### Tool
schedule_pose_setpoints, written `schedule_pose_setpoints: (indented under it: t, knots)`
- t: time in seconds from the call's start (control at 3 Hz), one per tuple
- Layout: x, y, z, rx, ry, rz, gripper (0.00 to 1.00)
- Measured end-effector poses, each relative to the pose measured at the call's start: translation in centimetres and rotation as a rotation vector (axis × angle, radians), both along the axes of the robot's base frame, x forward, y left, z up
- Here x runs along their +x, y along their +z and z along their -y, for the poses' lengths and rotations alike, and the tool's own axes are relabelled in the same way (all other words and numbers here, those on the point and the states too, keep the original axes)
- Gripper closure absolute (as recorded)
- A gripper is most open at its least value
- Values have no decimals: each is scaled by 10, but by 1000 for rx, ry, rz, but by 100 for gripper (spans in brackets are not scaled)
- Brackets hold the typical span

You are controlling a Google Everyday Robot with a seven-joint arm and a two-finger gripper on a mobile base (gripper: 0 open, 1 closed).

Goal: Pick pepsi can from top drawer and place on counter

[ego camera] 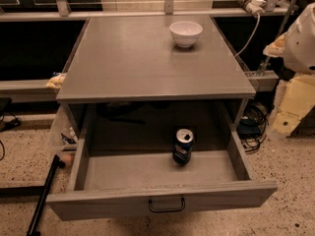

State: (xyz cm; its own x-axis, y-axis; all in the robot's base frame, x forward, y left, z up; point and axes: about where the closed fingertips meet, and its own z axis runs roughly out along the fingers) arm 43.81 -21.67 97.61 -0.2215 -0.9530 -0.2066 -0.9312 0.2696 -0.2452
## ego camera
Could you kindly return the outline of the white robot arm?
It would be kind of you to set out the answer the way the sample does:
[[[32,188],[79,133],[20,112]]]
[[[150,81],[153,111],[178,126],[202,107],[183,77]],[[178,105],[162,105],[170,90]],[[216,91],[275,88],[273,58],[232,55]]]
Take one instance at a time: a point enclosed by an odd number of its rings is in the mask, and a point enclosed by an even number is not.
[[[271,132],[290,136],[315,106],[315,3],[305,7],[288,30],[263,51],[282,57],[294,77],[277,88]]]

